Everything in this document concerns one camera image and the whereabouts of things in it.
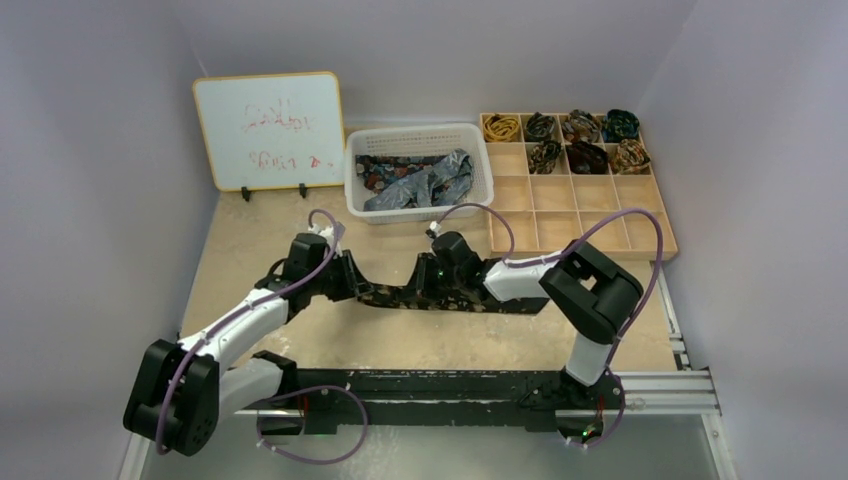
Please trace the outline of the black floral tie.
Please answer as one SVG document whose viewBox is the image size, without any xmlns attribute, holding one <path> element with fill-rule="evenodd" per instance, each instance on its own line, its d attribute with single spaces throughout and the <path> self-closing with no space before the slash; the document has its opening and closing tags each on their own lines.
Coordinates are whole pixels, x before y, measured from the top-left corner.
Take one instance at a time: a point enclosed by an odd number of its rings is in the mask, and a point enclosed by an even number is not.
<svg viewBox="0 0 848 480">
<path fill-rule="evenodd" d="M 374 285 L 374 304 L 368 305 L 387 309 L 419 310 L 408 306 L 408 299 L 416 292 L 411 286 Z M 483 300 L 472 300 L 463 302 L 456 300 L 438 301 L 437 310 L 425 311 L 455 311 L 471 313 L 495 313 L 515 315 L 538 314 L 547 304 L 547 298 L 518 298 L 508 301 L 499 301 L 494 297 Z"/>
</svg>

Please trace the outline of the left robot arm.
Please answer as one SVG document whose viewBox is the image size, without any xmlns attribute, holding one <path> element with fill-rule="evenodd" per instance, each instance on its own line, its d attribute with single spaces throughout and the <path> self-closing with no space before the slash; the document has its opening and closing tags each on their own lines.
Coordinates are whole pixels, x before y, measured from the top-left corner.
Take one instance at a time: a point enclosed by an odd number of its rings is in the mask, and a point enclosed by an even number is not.
<svg viewBox="0 0 848 480">
<path fill-rule="evenodd" d="M 245 366 L 235 361 L 290 320 L 290 305 L 326 285 L 325 270 L 342 260 L 343 235 L 334 225 L 299 234 L 283 262 L 281 280 L 265 278 L 235 308 L 209 327 L 177 342 L 157 340 L 145 351 L 125 408 L 126 430 L 153 441 L 158 453 L 198 453 L 223 418 L 256 401 L 284 409 L 298 397 L 323 391 L 301 388 L 294 362 L 268 352 Z"/>
</svg>

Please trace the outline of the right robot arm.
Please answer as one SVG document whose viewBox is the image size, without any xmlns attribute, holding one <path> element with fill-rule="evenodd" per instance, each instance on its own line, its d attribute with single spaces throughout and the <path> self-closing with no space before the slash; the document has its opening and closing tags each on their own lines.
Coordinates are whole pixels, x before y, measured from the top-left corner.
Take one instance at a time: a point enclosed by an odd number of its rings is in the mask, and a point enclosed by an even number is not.
<svg viewBox="0 0 848 480">
<path fill-rule="evenodd" d="M 576 407 L 599 396 L 613 347 L 645 293 L 633 275 L 588 242 L 573 241 L 561 253 L 510 263 L 481 258 L 456 231 L 433 239 L 408 289 L 405 300 L 427 306 L 552 302 L 576 331 L 561 381 L 564 399 Z"/>
</svg>

